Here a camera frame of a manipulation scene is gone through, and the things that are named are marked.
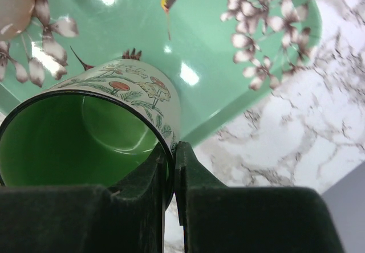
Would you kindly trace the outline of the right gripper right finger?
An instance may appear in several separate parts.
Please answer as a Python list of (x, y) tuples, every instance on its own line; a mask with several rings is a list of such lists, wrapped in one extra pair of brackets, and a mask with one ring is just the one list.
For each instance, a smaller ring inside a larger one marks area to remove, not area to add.
[(175, 195), (186, 252), (343, 252), (321, 196), (306, 187), (229, 187), (176, 149)]

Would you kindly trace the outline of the green floral tray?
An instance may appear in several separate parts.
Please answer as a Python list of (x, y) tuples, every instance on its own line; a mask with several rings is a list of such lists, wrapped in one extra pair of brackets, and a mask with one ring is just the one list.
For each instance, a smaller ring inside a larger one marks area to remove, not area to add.
[(1, 112), (84, 66), (142, 51), (175, 85), (182, 140), (198, 144), (310, 59), (314, 0), (36, 0), (39, 15), (1, 48)]

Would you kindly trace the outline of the light pink mug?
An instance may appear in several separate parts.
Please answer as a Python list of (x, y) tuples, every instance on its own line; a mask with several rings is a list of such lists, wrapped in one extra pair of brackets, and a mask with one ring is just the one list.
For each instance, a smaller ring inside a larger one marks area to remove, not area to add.
[(7, 41), (30, 23), (35, 0), (1, 0), (1, 40)]

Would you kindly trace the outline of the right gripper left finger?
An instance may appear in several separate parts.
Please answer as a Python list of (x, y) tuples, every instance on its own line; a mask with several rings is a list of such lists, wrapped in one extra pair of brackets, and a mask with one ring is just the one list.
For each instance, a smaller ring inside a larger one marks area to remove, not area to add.
[(102, 185), (3, 187), (2, 252), (162, 252), (166, 156)]

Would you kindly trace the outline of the green mug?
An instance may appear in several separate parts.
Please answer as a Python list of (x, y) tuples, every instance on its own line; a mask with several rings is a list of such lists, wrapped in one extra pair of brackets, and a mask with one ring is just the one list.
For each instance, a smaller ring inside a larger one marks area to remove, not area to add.
[(160, 147), (173, 195), (181, 106), (170, 79), (138, 60), (113, 60), (18, 104), (1, 124), (1, 185), (112, 186)]

